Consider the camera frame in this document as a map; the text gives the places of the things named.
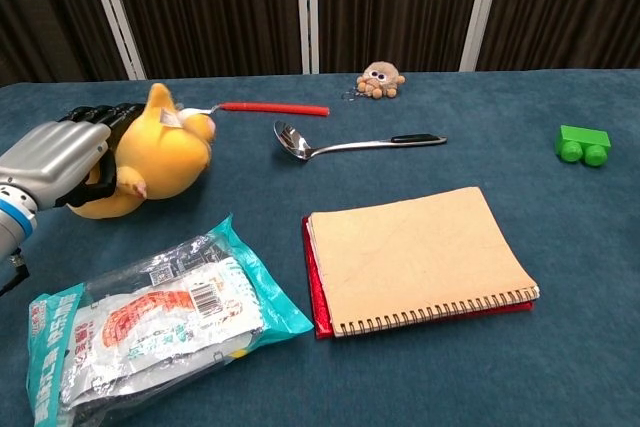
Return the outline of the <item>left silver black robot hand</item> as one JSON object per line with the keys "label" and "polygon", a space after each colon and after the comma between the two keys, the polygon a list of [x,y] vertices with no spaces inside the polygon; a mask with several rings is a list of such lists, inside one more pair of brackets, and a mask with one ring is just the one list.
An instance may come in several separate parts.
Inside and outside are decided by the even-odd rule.
{"label": "left silver black robot hand", "polygon": [[131,102],[83,105],[32,128],[1,155],[1,186],[22,192],[39,210],[111,197],[116,148],[143,110]]}

